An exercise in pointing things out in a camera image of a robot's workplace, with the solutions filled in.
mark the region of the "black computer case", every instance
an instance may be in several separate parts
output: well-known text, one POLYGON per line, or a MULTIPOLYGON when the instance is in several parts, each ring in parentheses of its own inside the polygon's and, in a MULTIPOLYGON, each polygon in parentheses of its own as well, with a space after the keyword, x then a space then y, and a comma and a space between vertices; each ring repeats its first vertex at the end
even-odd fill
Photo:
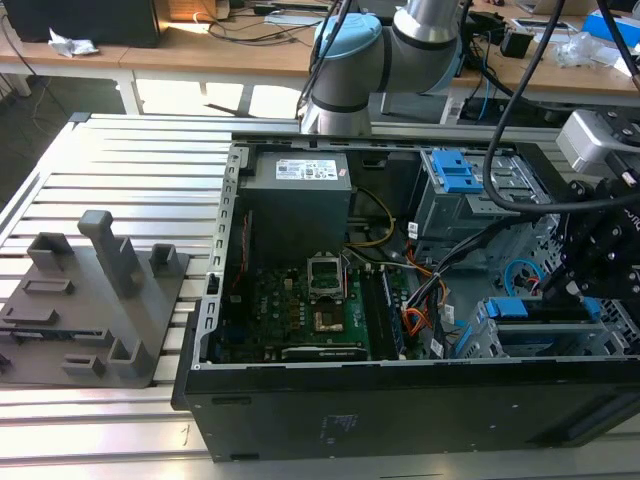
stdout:
POLYGON ((156 47, 169 24, 168 0, 4 0, 24 42, 49 40, 49 29, 96 44, 156 47))

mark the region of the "red wire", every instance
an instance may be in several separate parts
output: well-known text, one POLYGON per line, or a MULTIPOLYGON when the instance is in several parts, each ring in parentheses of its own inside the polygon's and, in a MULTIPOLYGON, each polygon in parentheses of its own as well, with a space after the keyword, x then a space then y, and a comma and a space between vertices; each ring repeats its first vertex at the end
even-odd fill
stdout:
POLYGON ((242 265, 240 265, 240 271, 238 275, 236 275, 235 280, 233 281, 233 285, 231 285, 231 290, 236 289, 236 285, 240 281, 240 277, 244 273, 244 265, 247 263, 247 227, 249 225, 249 216, 244 216, 244 227, 242 227, 242 265))

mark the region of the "white label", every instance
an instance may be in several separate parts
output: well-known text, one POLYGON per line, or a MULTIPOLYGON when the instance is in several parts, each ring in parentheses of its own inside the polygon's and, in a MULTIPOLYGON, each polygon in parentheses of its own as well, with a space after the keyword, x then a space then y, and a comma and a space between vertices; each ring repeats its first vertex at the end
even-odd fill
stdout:
POLYGON ((431 339, 431 350, 433 350, 433 353, 435 353, 438 358, 442 358, 444 347, 435 338, 431 339))
POLYGON ((455 323, 455 307, 453 305, 444 306, 444 321, 451 325, 455 323))
POLYGON ((413 240, 417 240, 418 239, 418 224, 417 223, 409 222, 407 230, 409 232, 409 238, 411 238, 413 240))
POLYGON ((335 160, 281 159, 276 163, 277 180, 338 180, 335 160))

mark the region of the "laptop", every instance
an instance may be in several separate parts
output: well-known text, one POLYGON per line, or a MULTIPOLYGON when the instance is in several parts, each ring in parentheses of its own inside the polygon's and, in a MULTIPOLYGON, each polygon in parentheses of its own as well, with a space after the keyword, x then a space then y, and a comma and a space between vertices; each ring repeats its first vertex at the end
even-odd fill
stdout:
MULTIPOLYGON (((551 15, 556 0, 516 0, 516 5, 534 15, 551 15)), ((562 15, 588 15, 598 8, 596 0, 567 0, 562 9, 562 15)))

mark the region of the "power supply label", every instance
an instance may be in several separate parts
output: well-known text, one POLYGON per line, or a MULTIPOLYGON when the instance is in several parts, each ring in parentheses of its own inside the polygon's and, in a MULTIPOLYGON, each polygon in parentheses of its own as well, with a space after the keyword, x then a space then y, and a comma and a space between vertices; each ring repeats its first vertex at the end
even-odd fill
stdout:
POLYGON ((338 180, 335 160, 281 159, 276 163, 277 180, 338 180))

